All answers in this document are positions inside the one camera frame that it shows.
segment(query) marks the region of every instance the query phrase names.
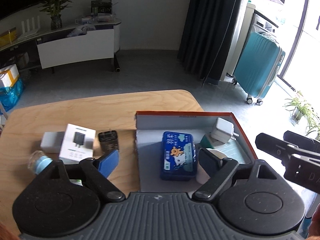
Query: small bottle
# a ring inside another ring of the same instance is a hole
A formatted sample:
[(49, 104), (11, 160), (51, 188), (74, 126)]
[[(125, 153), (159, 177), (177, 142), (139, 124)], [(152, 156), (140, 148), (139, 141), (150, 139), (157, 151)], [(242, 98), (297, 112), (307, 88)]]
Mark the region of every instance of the small bottle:
[(51, 162), (52, 159), (46, 156), (43, 151), (35, 151), (29, 159), (28, 169), (30, 169), (34, 174), (38, 175)]

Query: blue plastic bag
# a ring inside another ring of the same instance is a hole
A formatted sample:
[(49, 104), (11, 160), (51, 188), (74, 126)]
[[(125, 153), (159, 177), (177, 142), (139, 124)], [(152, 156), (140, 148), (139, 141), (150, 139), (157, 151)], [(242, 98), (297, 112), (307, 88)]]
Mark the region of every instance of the blue plastic bag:
[(0, 102), (2, 103), (5, 111), (11, 110), (19, 101), (23, 92), (23, 82), (19, 78), (12, 87), (0, 88)]

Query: tiled floor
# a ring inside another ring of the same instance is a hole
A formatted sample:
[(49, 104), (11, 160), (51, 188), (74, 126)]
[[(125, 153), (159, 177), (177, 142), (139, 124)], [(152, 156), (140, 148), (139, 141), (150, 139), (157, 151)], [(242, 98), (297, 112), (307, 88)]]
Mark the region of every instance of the tiled floor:
[[(253, 145), (261, 132), (282, 138), (287, 130), (297, 131), (289, 121), (290, 113), (283, 108), (284, 99), (289, 96), (276, 83), (263, 105), (248, 105), (246, 93), (239, 85), (220, 82), (218, 86), (205, 84), (201, 88), (195, 76), (184, 72), (175, 52), (121, 51), (118, 60), (119, 73), (109, 72), (106, 60), (56, 67), (55, 74), (50, 69), (33, 73), (15, 109), (100, 95), (184, 89), (192, 93), (205, 111), (233, 112)], [(257, 155), (278, 172), (284, 171), (273, 157), (258, 150)]]

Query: white round object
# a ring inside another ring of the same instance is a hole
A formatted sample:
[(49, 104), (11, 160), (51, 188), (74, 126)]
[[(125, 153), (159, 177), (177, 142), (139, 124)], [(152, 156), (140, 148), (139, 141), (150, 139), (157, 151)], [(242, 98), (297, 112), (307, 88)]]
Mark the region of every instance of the white round object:
[[(210, 148), (207, 148), (207, 150), (216, 155), (219, 159), (227, 158), (227, 156), (221, 151)], [(204, 168), (202, 168), (198, 162), (196, 181), (200, 184), (204, 184), (208, 181), (208, 179), (210, 179), (209, 175), (205, 172)]]

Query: teal suitcase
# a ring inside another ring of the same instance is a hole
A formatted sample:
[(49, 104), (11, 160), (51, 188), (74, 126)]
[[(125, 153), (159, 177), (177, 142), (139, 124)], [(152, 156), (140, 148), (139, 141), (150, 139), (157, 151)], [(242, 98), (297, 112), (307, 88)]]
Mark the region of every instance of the teal suitcase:
[(232, 83), (239, 85), (248, 93), (247, 103), (252, 104), (252, 97), (262, 105), (262, 99), (268, 93), (276, 79), (284, 59), (285, 52), (280, 45), (259, 33), (251, 33), (240, 56)]

